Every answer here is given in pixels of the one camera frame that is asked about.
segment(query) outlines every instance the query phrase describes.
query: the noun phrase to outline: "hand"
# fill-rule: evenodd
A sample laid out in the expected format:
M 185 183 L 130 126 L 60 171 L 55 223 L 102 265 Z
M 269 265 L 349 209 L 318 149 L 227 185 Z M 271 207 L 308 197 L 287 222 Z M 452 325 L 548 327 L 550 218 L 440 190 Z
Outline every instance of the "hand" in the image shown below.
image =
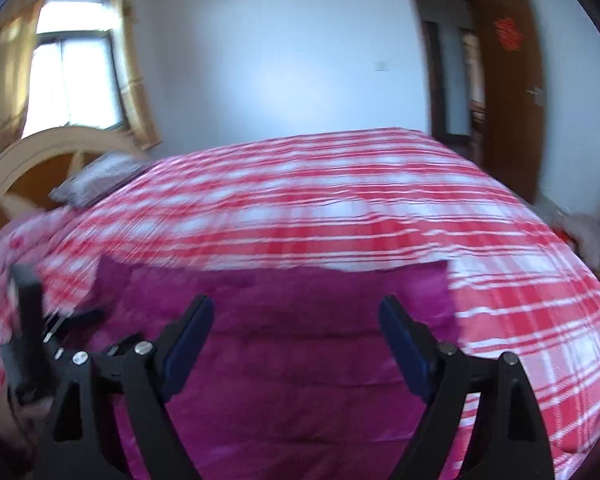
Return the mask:
M 46 416 L 53 399 L 47 397 L 33 404 L 21 406 L 13 396 L 9 403 L 8 386 L 0 391 L 0 439 L 27 460 L 32 460 Z

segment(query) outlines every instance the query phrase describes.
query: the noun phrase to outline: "red paper decoration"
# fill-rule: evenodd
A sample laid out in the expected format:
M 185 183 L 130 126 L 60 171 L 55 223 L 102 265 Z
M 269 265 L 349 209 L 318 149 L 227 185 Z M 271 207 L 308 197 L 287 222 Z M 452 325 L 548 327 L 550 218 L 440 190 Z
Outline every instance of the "red paper decoration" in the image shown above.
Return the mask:
M 496 22 L 493 22 L 493 24 L 496 26 L 498 40 L 504 50 L 507 52 L 520 50 L 524 35 L 517 29 L 516 22 L 513 21 L 513 18 L 510 18 L 509 16 L 500 18 Z

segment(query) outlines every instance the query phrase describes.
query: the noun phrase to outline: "wooden headboard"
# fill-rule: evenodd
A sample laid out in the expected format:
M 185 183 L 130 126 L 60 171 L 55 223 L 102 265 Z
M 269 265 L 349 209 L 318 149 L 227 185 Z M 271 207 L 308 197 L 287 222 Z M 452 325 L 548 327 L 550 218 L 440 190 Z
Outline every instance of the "wooden headboard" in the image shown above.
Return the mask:
M 8 147 L 0 154 L 0 229 L 23 213 L 58 207 L 49 192 L 112 151 L 146 157 L 130 137 L 85 126 L 52 128 Z

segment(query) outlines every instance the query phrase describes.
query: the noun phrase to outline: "door handle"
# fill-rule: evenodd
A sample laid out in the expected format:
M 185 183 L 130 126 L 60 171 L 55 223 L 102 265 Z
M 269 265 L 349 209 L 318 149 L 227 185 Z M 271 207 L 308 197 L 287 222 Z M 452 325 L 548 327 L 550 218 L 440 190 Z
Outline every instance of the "door handle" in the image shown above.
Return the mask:
M 526 93 L 534 97 L 534 102 L 538 106 L 544 106 L 544 90 L 534 86 L 532 90 L 527 90 Z

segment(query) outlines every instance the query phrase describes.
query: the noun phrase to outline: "pink blanket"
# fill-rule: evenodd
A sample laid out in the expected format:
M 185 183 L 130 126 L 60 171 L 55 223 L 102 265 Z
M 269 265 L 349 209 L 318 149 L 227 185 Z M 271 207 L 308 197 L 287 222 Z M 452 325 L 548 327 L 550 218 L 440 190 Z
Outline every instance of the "pink blanket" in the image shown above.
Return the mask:
M 10 336 L 7 327 L 11 325 L 13 314 L 6 294 L 10 265 L 27 263 L 37 266 L 71 231 L 72 222 L 78 216 L 78 212 L 63 207 L 51 213 L 32 216 L 24 222 L 18 222 L 15 228 L 10 226 L 0 233 L 0 340 L 2 342 Z

